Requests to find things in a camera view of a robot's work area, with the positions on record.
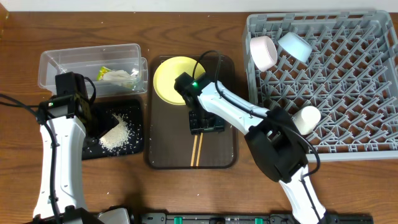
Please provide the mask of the wooden chopstick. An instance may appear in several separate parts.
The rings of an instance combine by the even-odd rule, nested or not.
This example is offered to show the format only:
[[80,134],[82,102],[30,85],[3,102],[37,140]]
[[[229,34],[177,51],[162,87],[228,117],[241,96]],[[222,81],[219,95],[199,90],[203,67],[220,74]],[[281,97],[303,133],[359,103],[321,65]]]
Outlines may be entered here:
[[191,161],[190,161],[190,167],[193,167],[193,166],[194,166],[195,154],[196,154],[196,149],[197,149],[197,141],[198,141],[198,135],[194,135],[193,147],[192,147],[192,156],[191,156]]
[[196,159],[196,164],[195,164],[195,166],[197,166],[197,167],[199,166],[199,163],[200,163],[202,143],[203,143],[203,133],[200,133],[198,152],[197,152],[197,159]]

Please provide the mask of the rice food waste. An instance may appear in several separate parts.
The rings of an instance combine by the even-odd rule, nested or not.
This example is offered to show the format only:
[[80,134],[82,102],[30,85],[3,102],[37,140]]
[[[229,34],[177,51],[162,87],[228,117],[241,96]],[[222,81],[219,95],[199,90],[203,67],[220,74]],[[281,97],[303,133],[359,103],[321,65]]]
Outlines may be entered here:
[[84,159],[116,157],[142,152],[144,147],[141,121],[131,115],[113,114],[119,124],[102,138],[83,148]]

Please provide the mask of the white napkin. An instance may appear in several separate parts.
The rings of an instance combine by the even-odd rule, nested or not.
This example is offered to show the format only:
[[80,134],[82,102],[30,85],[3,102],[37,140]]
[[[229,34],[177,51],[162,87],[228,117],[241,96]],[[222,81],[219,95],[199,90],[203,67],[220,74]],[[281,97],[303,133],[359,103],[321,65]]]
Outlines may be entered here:
[[102,74],[98,80],[109,81],[125,88],[134,89],[141,82],[141,76],[137,72],[130,74],[124,70],[111,70]]

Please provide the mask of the yellow plate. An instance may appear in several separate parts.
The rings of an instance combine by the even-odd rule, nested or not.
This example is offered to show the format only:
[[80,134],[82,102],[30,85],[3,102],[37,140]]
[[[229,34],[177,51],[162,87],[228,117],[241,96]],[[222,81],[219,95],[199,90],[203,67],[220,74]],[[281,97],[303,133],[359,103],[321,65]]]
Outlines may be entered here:
[[192,76],[196,60],[190,57],[172,57],[162,62],[155,71],[153,85],[160,99],[176,106],[185,104],[184,99],[175,90],[175,79],[182,73]]

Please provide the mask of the pink white bowl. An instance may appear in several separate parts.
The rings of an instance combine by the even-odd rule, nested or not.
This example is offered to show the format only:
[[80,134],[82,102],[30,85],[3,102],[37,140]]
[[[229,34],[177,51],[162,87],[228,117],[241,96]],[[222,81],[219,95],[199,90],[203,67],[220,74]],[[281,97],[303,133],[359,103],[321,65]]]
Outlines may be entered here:
[[265,72],[277,63],[277,49],[270,37],[255,37],[249,44],[251,57],[260,71]]

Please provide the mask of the small white green cup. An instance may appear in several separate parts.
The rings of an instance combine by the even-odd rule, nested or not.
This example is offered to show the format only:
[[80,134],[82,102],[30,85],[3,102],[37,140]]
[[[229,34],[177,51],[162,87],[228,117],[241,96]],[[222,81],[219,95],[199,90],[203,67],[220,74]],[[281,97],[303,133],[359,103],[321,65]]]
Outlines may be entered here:
[[321,112],[314,106],[306,106],[292,116],[301,135],[310,134],[321,120]]

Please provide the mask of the light blue bowl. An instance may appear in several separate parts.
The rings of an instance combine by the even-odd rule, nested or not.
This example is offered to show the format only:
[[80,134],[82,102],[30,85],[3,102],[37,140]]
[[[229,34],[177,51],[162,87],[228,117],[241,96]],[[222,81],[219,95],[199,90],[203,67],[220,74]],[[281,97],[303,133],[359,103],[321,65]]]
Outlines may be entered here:
[[311,52],[311,45],[293,32],[286,33],[277,43],[291,56],[297,60],[306,63]]

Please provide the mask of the green orange snack wrapper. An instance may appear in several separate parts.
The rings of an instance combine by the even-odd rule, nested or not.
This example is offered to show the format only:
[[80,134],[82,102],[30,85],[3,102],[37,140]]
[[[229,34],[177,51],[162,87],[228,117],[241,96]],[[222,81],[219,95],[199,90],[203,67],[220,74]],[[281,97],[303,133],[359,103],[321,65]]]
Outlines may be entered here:
[[97,81],[103,80],[104,75],[105,75],[106,73],[108,73],[108,72],[112,72],[112,70],[109,69],[109,68],[107,68],[107,67],[101,67],[100,70],[99,70],[99,72],[98,72],[98,75],[97,75],[97,77],[96,77],[96,80],[97,80]]

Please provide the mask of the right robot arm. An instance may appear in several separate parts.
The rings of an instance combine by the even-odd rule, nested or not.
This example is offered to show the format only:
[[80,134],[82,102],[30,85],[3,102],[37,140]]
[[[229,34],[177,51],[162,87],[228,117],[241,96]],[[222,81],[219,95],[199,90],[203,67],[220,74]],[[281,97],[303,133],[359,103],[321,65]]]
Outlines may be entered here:
[[310,181],[317,172],[308,168],[307,153],[313,146],[288,112],[258,107],[220,81],[211,81],[207,74],[195,79],[182,73],[174,88],[188,107],[215,114],[244,134],[254,162],[270,180],[282,186],[299,223],[326,222],[326,209]]

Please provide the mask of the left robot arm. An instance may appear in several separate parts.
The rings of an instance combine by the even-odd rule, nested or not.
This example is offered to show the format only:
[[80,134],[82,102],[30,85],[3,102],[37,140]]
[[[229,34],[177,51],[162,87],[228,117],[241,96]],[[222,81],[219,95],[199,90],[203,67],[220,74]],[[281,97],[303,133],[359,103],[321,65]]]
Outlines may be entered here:
[[56,94],[39,104],[35,113],[43,142],[40,193],[33,223],[131,223],[128,210],[109,208],[97,215],[87,210],[83,193],[83,146],[96,141],[119,121],[94,107],[89,79],[68,72],[55,76]]

